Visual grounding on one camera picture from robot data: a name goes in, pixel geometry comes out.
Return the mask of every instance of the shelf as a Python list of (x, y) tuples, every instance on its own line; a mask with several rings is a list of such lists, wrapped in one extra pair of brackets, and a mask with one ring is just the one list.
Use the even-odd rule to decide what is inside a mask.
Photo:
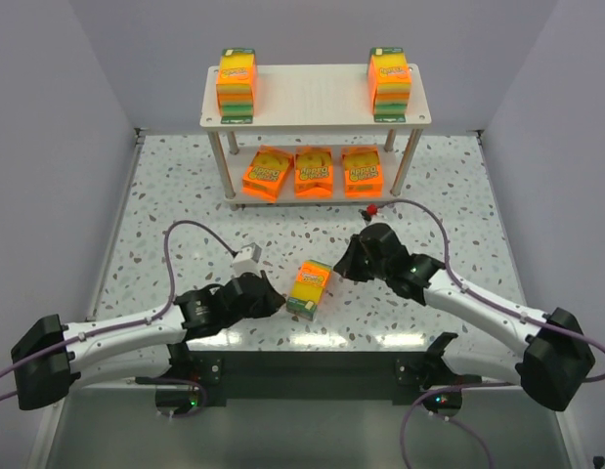
[(419, 128), (430, 125), (419, 68), (410, 64), (411, 98), (406, 122), (373, 120), (366, 64), (259, 65), (251, 124), (222, 124), (217, 108), (217, 66), (208, 70), (200, 126), (206, 131), (335, 131)]
[[(282, 186), (281, 194), (276, 201), (276, 205), (280, 204), (311, 204), (311, 203), (335, 203), (335, 202), (377, 202), (393, 200), (396, 197), (391, 195), (389, 190), (398, 170), (398, 160), (393, 151), (385, 151), (382, 146), (378, 147), (380, 162), (382, 163), (382, 175), (384, 179), (384, 187), (381, 197), (357, 197), (350, 198), (343, 194), (344, 173), (341, 164), (341, 149), (348, 146), (331, 146), (332, 148), (332, 164), (334, 165), (334, 189), (332, 198), (297, 198), (293, 191), (293, 172), (289, 174), (287, 180)], [(281, 147), (287, 151), (295, 153), (295, 147)], [(270, 202), (261, 198), (253, 197), (243, 192), (241, 180), (243, 173), (252, 162), (252, 158), (256, 154), (258, 147), (240, 147), (239, 153), (228, 154), (227, 162), (233, 187), (235, 188), (236, 196), (234, 198), (225, 198), (224, 200), (233, 204), (268, 204)]]

